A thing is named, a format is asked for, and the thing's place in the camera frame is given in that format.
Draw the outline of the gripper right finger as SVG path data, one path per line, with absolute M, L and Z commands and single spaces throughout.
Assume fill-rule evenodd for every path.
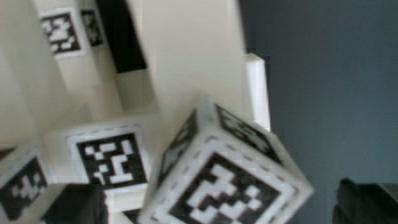
M 332 224 L 398 224 L 398 183 L 339 182 Z

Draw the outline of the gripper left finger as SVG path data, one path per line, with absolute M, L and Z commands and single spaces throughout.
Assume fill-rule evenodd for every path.
M 16 224 L 108 224 L 105 199 L 98 184 L 51 184 Z

